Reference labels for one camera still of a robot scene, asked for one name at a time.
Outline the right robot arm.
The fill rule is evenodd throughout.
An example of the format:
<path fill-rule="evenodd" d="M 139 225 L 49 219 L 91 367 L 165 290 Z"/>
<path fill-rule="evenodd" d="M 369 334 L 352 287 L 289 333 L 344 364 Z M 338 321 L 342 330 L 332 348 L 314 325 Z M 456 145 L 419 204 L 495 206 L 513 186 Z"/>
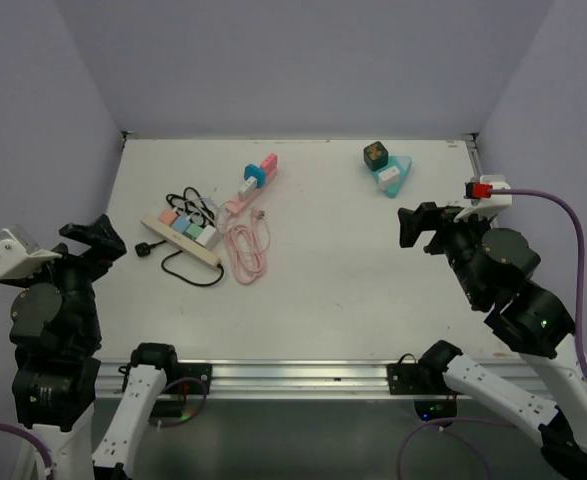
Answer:
<path fill-rule="evenodd" d="M 544 460 L 566 479 L 587 479 L 587 376 L 579 372 L 577 323 L 562 301 L 532 281 L 540 256 L 512 229 L 494 228 L 461 208 L 424 202 L 401 208 L 399 245 L 411 248 L 424 232 L 424 251 L 443 255 L 474 311 L 511 352 L 537 374 L 541 398 L 493 374 L 462 350 L 437 341 L 416 362 L 430 392 L 469 396 L 527 435 Z"/>

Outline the blue charger plug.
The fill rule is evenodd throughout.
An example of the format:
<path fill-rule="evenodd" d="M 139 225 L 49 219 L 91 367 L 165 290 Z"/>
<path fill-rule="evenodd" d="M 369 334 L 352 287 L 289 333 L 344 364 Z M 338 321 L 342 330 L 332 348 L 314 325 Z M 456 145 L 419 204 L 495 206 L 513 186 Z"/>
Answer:
<path fill-rule="evenodd" d="M 191 225 L 190 220 L 184 216 L 178 216 L 171 224 L 171 228 L 180 234 L 184 234 L 189 226 Z"/>

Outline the green charger plug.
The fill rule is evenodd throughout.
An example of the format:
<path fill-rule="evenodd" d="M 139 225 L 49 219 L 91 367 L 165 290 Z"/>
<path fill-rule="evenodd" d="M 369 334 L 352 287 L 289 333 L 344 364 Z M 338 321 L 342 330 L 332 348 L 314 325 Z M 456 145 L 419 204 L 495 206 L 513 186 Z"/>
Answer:
<path fill-rule="evenodd" d="M 184 235 L 191 240 L 196 240 L 201 233 L 203 232 L 203 228 L 196 224 L 190 224 L 187 229 L 184 231 Z"/>

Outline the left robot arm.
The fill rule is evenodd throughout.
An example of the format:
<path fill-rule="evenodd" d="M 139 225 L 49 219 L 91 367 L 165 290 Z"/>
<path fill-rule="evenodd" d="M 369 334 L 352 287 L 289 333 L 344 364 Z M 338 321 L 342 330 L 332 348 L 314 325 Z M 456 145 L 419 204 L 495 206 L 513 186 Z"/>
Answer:
<path fill-rule="evenodd" d="M 17 418 L 39 442 L 46 478 L 130 479 L 157 397 L 180 383 L 177 354 L 157 343 L 133 351 L 116 414 L 101 446 L 92 447 L 102 342 L 93 284 L 127 249 L 107 215 L 59 234 L 86 251 L 73 254 L 65 243 L 43 249 L 19 226 L 0 232 L 0 283 L 20 290 L 9 334 Z"/>

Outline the pink power strip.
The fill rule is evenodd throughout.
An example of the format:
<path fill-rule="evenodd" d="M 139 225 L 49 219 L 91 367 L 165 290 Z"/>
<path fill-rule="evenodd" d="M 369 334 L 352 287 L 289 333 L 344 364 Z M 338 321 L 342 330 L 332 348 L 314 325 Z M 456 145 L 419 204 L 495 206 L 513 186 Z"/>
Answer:
<path fill-rule="evenodd" d="M 238 192 L 236 195 L 225 203 L 226 210 L 232 216 L 239 216 L 242 214 L 251 203 L 265 190 L 265 188 L 275 179 L 278 174 L 278 168 L 274 170 L 270 175 L 267 175 L 266 184 L 262 188 L 256 188 L 255 191 L 247 197 L 245 200 L 239 198 Z"/>

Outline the white charger plug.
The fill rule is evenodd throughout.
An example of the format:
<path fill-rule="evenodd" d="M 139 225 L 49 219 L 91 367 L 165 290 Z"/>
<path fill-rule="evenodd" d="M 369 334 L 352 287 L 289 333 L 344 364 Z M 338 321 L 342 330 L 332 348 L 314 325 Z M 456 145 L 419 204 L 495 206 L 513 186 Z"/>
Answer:
<path fill-rule="evenodd" d="M 221 238 L 221 233 L 215 227 L 207 225 L 197 236 L 196 242 L 207 250 L 212 251 Z"/>

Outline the pink charger plug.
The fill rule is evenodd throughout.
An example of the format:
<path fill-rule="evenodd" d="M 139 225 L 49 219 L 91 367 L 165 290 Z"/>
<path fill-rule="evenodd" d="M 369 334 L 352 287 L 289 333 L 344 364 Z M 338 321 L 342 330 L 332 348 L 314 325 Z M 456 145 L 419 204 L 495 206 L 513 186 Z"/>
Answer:
<path fill-rule="evenodd" d="M 175 220 L 179 217 L 179 214 L 173 209 L 164 210 L 158 217 L 158 220 L 168 226 L 171 226 Z"/>

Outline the white adapter plug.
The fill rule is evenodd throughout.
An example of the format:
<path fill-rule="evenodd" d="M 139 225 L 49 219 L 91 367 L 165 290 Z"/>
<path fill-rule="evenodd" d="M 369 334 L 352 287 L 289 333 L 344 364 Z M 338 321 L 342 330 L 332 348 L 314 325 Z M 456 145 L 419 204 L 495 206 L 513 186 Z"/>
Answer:
<path fill-rule="evenodd" d="M 238 190 L 238 195 L 241 200 L 245 200 L 249 197 L 257 188 L 257 179 L 253 176 L 249 177 L 244 181 Z"/>

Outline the blue adapter plug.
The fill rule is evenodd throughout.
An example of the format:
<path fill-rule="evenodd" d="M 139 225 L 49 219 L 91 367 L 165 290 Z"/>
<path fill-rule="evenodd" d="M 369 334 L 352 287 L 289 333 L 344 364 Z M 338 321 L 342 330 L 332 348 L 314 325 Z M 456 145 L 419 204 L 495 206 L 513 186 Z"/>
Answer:
<path fill-rule="evenodd" d="M 267 181 L 267 172 L 257 165 L 249 164 L 244 168 L 244 180 L 248 181 L 250 178 L 255 179 L 257 188 L 262 188 Z"/>

